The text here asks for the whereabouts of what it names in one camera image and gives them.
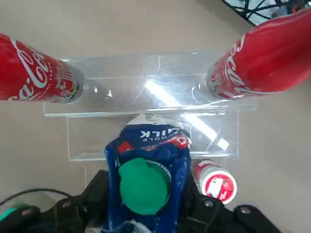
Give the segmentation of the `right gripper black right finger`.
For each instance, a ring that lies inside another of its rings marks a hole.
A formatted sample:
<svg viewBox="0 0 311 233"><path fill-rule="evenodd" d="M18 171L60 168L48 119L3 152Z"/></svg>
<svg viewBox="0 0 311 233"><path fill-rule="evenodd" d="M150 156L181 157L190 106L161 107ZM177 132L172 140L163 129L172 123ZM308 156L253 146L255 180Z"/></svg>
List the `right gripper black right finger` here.
<svg viewBox="0 0 311 233"><path fill-rule="evenodd" d="M218 199L202 195L190 174L182 194L183 233L279 233L256 207L228 210Z"/></svg>

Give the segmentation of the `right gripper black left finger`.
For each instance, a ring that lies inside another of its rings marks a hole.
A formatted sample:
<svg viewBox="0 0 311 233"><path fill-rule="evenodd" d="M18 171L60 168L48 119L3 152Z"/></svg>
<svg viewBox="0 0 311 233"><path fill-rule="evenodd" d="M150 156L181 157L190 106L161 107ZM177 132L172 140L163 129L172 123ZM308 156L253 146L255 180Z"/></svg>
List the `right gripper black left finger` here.
<svg viewBox="0 0 311 233"><path fill-rule="evenodd" d="M42 212L24 204L0 219L2 233L84 233L99 228L106 219L108 172L99 170L82 194L58 201Z"/></svg>

